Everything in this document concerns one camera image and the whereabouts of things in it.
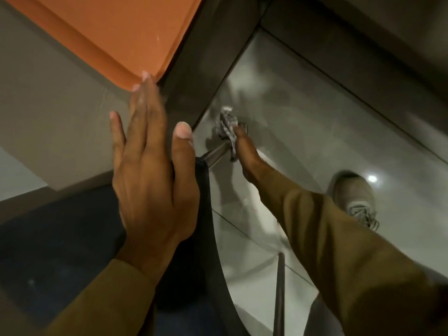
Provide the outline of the person's left hand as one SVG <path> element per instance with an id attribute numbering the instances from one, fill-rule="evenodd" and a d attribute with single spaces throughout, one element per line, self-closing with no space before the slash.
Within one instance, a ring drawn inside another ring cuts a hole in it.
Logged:
<path id="1" fill-rule="evenodd" d="M 121 163 L 113 163 L 112 185 L 126 240 L 174 241 L 176 248 L 194 232 L 199 196 L 176 196 L 168 120 L 159 88 L 143 72 L 129 101 L 132 114 Z"/>

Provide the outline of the person's right hand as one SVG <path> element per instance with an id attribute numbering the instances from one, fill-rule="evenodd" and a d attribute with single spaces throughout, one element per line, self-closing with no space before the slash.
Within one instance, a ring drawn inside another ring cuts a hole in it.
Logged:
<path id="1" fill-rule="evenodd" d="M 258 187 L 260 181 L 271 170 L 270 165 L 260 157 L 254 143 L 251 152 L 237 152 L 237 157 L 245 179 Z"/>

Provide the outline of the grey patterned cleaning cloth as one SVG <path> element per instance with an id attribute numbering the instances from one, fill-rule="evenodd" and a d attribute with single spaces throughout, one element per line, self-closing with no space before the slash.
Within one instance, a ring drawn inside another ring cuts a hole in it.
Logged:
<path id="1" fill-rule="evenodd" d="M 233 127 L 239 126 L 248 133 L 247 124 L 244 122 L 239 122 L 238 118 L 232 112 L 233 108 L 228 106 L 222 106 L 220 109 L 219 117 L 216 120 L 215 130 L 216 134 L 221 140 L 229 141 L 231 144 L 231 162 L 238 161 L 237 157 L 237 135 L 235 134 Z"/>

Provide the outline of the person's left forearm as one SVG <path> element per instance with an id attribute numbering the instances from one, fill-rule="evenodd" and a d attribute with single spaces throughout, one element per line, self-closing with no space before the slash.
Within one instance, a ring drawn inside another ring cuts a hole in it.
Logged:
<path id="1" fill-rule="evenodd" d="M 50 323 L 46 336 L 137 336 L 174 241 L 127 240 L 116 257 Z"/>

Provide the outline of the person's right forearm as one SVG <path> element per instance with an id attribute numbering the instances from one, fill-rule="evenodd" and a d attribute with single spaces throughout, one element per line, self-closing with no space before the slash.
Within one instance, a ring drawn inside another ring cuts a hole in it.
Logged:
<path id="1" fill-rule="evenodd" d="M 448 285 L 430 279 L 330 197 L 305 190 L 263 161 L 253 177 L 346 336 L 448 336 Z"/>

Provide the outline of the taupe desk panel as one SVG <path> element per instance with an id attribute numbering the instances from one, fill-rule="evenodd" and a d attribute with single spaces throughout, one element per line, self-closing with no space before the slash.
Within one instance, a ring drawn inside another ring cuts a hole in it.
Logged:
<path id="1" fill-rule="evenodd" d="M 60 192 L 112 169 L 108 116 L 129 90 L 0 0 L 0 147 Z"/>

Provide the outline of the orange plastic panel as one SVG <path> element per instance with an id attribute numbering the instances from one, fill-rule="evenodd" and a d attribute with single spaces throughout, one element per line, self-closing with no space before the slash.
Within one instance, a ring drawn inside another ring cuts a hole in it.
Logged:
<path id="1" fill-rule="evenodd" d="M 4 0 L 116 86 L 159 81 L 203 0 Z"/>

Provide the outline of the black chair with metal legs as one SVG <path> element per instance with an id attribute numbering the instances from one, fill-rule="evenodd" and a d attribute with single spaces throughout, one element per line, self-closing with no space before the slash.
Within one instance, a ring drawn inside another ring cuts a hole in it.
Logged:
<path id="1" fill-rule="evenodd" d="M 196 160 L 197 226 L 180 243 L 155 291 L 154 336 L 283 336 L 284 269 L 279 268 L 274 331 L 232 302 L 210 202 L 209 169 L 229 141 Z M 49 203 L 0 225 L 0 289 L 44 326 L 103 270 L 125 240 L 110 185 Z"/>

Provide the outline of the grey laced shoe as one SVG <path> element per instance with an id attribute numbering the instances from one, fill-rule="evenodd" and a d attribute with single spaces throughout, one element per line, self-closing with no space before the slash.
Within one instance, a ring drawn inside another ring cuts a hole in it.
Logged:
<path id="1" fill-rule="evenodd" d="M 346 214 L 368 229 L 378 230 L 373 188 L 364 177 L 352 171 L 341 171 L 335 175 L 330 193 L 335 204 Z"/>

